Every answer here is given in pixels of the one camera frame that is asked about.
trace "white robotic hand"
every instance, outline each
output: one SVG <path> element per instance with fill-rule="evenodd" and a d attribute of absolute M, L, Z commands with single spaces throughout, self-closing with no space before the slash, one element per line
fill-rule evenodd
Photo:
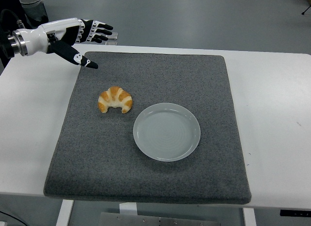
<path fill-rule="evenodd" d="M 29 56 L 36 52 L 56 53 L 67 61 L 81 66 L 98 68 L 72 45 L 85 41 L 101 43 L 108 40 L 113 27 L 95 20 L 69 18 L 40 25 L 36 29 L 17 29 L 8 37 L 15 53 Z"/>

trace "black cable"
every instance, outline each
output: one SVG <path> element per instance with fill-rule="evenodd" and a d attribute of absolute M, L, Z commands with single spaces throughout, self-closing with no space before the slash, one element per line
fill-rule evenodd
<path fill-rule="evenodd" d="M 0 14 L 0 23 L 3 22 L 3 17 L 4 17 L 4 13 L 5 13 L 5 12 L 10 12 L 11 15 L 13 15 L 13 16 L 15 17 L 16 20 L 19 20 L 18 16 L 17 16 L 13 11 L 11 11 L 11 10 L 9 10 L 9 9 L 3 9 L 3 10 L 1 11 L 1 14 Z"/>
<path fill-rule="evenodd" d="M 5 212 L 3 212 L 3 211 L 0 211 L 0 213 L 2 213 L 2 214 L 4 214 L 4 215 L 7 215 L 7 216 L 10 216 L 10 217 L 12 217 L 13 219 L 16 219 L 17 221 L 20 221 L 23 225 L 28 226 L 26 223 L 22 222 L 22 221 L 19 220 L 18 218 L 14 217 L 14 216 L 12 216 L 12 215 L 10 215 L 10 214 L 8 214 L 8 213 L 5 213 Z"/>

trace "ceramic plate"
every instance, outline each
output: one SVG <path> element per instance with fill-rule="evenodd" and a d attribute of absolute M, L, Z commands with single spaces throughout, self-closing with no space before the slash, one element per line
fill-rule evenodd
<path fill-rule="evenodd" d="M 186 108 L 171 103 L 152 105 L 136 118 L 138 148 L 152 159 L 176 161 L 189 156 L 200 140 L 200 125 Z"/>

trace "tabletop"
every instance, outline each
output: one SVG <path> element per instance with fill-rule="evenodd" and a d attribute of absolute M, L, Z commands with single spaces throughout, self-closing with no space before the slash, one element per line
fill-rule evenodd
<path fill-rule="evenodd" d="M 311 56 L 82 45 L 80 52 L 225 58 L 252 199 L 245 207 L 311 209 Z M 43 195 L 79 73 L 55 54 L 14 57 L 0 76 L 0 193 Z"/>

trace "bread roll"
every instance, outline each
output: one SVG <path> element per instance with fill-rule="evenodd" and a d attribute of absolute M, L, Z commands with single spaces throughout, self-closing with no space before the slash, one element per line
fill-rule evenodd
<path fill-rule="evenodd" d="M 122 108 L 122 113 L 127 113 L 133 104 L 131 95 L 121 87 L 113 86 L 100 94 L 98 98 L 98 108 L 102 113 L 106 113 L 109 107 Z"/>

